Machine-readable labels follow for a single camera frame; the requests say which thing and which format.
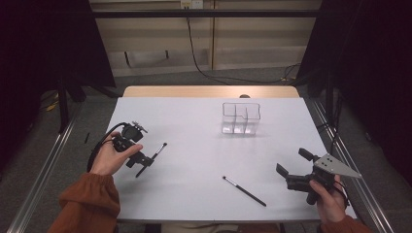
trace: black cable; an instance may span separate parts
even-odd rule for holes
[[[338,98],[336,100],[336,109],[335,109],[334,116],[333,116],[333,121],[334,121],[335,127],[334,127],[332,142],[330,144],[330,150],[329,150],[330,155],[333,155],[333,145],[334,145],[334,143],[336,141],[336,138],[338,136],[338,133],[339,133],[339,119],[340,119],[340,114],[342,113],[342,103],[343,103],[343,98],[339,94]]]
[[[204,229],[204,228],[209,228],[209,227],[219,227],[221,225],[220,223],[210,223],[210,224],[205,224],[205,225],[197,225],[197,226],[182,226],[182,228],[185,229]]]
[[[48,104],[48,106],[40,107],[39,110],[42,111],[42,110],[47,109],[48,107],[56,105],[56,104],[58,104],[58,100],[55,100],[54,102]]]
[[[304,233],[306,233],[306,228],[305,228],[305,226],[303,225],[303,223],[302,223],[302,222],[300,222],[300,226],[302,227],[303,232],[304,232]]]
[[[321,125],[317,125],[316,126],[316,129],[321,129],[322,128],[322,130],[319,130],[318,132],[319,133],[321,133],[321,132],[323,132],[326,128],[328,128],[329,127],[329,123],[323,123],[323,124],[321,124]]]
[[[302,84],[305,84],[307,80],[312,79],[315,75],[317,75],[319,72],[321,72],[321,68],[314,68],[311,71],[307,72],[305,75],[299,77],[299,79],[293,80],[290,85],[291,86],[299,86]]]
[[[43,102],[43,101],[49,99],[50,97],[54,96],[57,92],[58,92],[57,90],[54,91],[54,92],[52,92],[51,94],[49,94],[49,95],[46,96],[45,98],[41,99],[40,102]]]
[[[341,185],[342,188],[346,191],[346,187],[345,187],[342,183],[339,183],[339,182],[337,182],[337,181],[335,181],[335,182],[338,183],[339,185]],[[345,202],[345,210],[346,210],[346,208],[347,208],[348,206],[350,206],[350,204],[349,204],[349,198],[348,198],[348,197],[345,195],[345,193],[343,193],[343,191],[340,190],[339,188],[333,186],[333,189],[334,189],[335,191],[339,192],[339,194],[343,197],[343,201]]]
[[[291,71],[294,69],[294,67],[297,67],[297,66],[300,66],[300,63],[296,63],[294,65],[291,65],[291,66],[288,66],[288,67],[285,68],[285,72],[284,72],[284,80],[285,81],[288,80],[288,75],[291,73]]]
[[[188,17],[187,17],[187,23],[188,23],[189,38],[190,38],[191,55],[192,55],[192,57],[193,57],[194,66],[196,67],[197,71],[198,71],[200,74],[202,74],[205,78],[207,78],[207,79],[209,79],[209,80],[213,80],[213,81],[219,82],[219,83],[223,83],[223,84],[226,84],[226,85],[230,85],[230,83],[226,83],[226,82],[220,81],[220,79],[235,80],[235,81],[249,82],[249,83],[265,83],[265,84],[277,83],[277,82],[280,82],[280,81],[282,80],[282,79],[279,79],[279,80],[276,80],[276,81],[268,81],[268,82],[265,82],[265,81],[255,81],[255,80],[238,79],[238,78],[225,77],[225,76],[210,76],[210,75],[207,75],[207,74],[203,73],[203,72],[200,70],[199,66],[197,65],[197,60],[196,60],[196,57],[195,57],[195,55],[194,55],[193,41],[192,41],[192,38],[191,38],[190,19],[189,19]]]
[[[349,200],[351,200],[351,198],[350,198],[350,196],[349,196],[348,189],[347,189],[346,186],[343,185],[342,183],[339,183],[339,182],[336,182],[336,183],[338,183],[339,185],[341,185],[342,188],[345,190],[345,192],[346,192],[346,194],[347,194],[347,200],[348,200],[348,203],[349,203]],[[354,209],[354,212],[355,212],[355,214],[357,215],[357,217],[360,219],[360,221],[361,221],[364,225],[366,225],[366,222],[365,222],[364,219],[361,217],[360,213],[358,212],[358,210],[355,208],[354,205],[352,205],[352,208]]]
[[[94,147],[94,149],[91,151],[91,155],[88,158],[88,162],[87,162],[87,168],[86,170],[89,172],[91,169],[91,166],[93,165],[94,159],[97,156],[97,153],[99,153],[100,148],[103,146],[103,144],[111,141],[111,140],[106,140],[106,138],[113,132],[115,131],[115,129],[117,129],[119,126],[127,126],[127,123],[118,123],[117,125],[115,125],[113,128],[111,128],[109,131],[107,131],[107,133],[103,136],[103,138],[96,144],[96,146]]]

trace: table surface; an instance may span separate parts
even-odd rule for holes
[[[293,86],[273,85],[142,85],[129,86],[123,97],[296,98]]]
[[[239,99],[241,94],[252,98]],[[132,86],[124,97],[118,101],[109,128],[138,117],[149,130],[139,142],[146,156],[152,156],[162,143],[168,145],[139,178],[134,175],[140,164],[131,169],[123,166],[114,175],[120,193],[120,221],[319,219],[316,207],[306,204],[307,193],[287,190],[285,179],[275,171],[279,163],[294,175],[310,173],[312,164],[298,155],[300,147],[320,156],[326,153],[306,105],[296,98],[293,87]],[[256,135],[220,131],[225,102],[261,105]],[[267,207],[222,176],[243,186]],[[347,213],[356,217],[351,207]]]

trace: power cable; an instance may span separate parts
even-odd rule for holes
[[[291,65],[291,66],[288,66],[288,67],[285,68],[284,77],[283,77],[283,79],[284,79],[285,81],[288,80],[288,75],[289,75],[289,74],[291,73],[291,71],[292,71],[295,67],[297,67],[297,66],[300,66],[300,63],[296,63],[296,64],[294,64],[294,65]]]
[[[52,96],[55,96],[57,94],[57,90],[53,91],[51,94],[47,95],[46,97],[44,97],[43,99],[40,100],[40,102],[44,102],[45,100],[51,98]]]
[[[190,19],[189,19],[188,17],[187,17],[187,23],[188,23],[189,38],[190,38],[191,55],[192,55],[192,57],[193,57],[194,66],[196,67],[197,71],[198,71],[200,74],[202,74],[205,78],[207,78],[207,79],[209,79],[209,80],[213,80],[213,81],[215,81],[215,82],[223,83],[223,84],[226,84],[226,85],[230,85],[230,83],[227,83],[227,82],[224,82],[224,81],[220,81],[220,79],[224,79],[224,80],[234,80],[234,81],[241,81],[241,82],[249,82],[249,83],[264,83],[264,84],[278,83],[278,82],[280,82],[280,81],[282,81],[282,80],[284,79],[284,78],[282,78],[282,79],[279,79],[279,80],[276,80],[276,81],[268,81],[268,82],[265,82],[265,81],[255,81],[255,80],[238,79],[238,78],[225,77],[225,76],[210,76],[210,75],[205,74],[203,71],[200,70],[199,66],[197,65],[197,60],[196,60],[196,57],[195,57],[195,55],[194,55],[193,41],[192,41],[192,38],[191,38]],[[294,65],[292,65],[292,66],[287,67],[287,68],[289,68],[290,70],[289,70],[288,73],[287,73],[286,70],[285,70],[285,74],[288,75],[288,74],[292,71],[292,69],[293,69],[295,66],[297,66],[297,65],[300,65],[300,63],[297,63],[297,64],[294,64]]]
[[[333,116],[334,133],[333,133],[332,142],[330,143],[330,150],[329,150],[330,155],[333,155],[333,145],[336,142],[336,138],[339,133],[339,119],[340,119],[340,114],[342,113],[342,104],[343,104],[343,97],[339,94],[336,100],[336,109],[335,109],[334,116]]]
[[[303,232],[304,232],[304,233],[306,233],[306,228],[305,228],[305,226],[303,225],[303,223],[302,223],[302,222],[300,222],[300,226],[302,227]]]

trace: black pen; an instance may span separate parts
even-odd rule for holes
[[[87,133],[86,138],[85,138],[85,144],[87,143],[88,136],[90,136],[90,133]]]
[[[167,143],[164,143],[161,145],[161,147],[157,150],[157,152],[152,156],[152,159],[155,160],[155,158],[161,153],[161,151],[164,149],[164,147],[167,146]],[[142,169],[140,169],[139,173],[136,174],[136,178],[140,176],[140,174],[143,173],[143,171],[145,171],[147,167],[143,167]]]
[[[241,191],[243,191],[244,193],[246,193],[248,196],[252,197],[255,201],[259,202],[262,206],[266,206],[266,204],[262,201],[260,201],[257,197],[255,197],[252,193],[248,192],[247,190],[245,190],[245,188],[239,186],[239,184],[233,182],[231,179],[223,176],[223,178],[225,180],[227,180],[229,183],[233,184],[235,187],[239,188]]]

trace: hand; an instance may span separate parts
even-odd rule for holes
[[[119,132],[112,132],[106,139],[94,159],[90,173],[105,176],[113,175],[123,165],[124,161],[143,148],[142,145],[136,144],[123,152],[117,152],[112,144],[112,138],[119,135]]]
[[[336,175],[335,180],[340,183],[340,176]],[[342,190],[342,186],[335,183],[334,186]],[[323,224],[330,222],[338,222],[345,218],[345,201],[342,195],[335,189],[326,191],[326,189],[315,181],[309,182],[310,186],[315,190],[320,198],[317,201],[319,217]]]

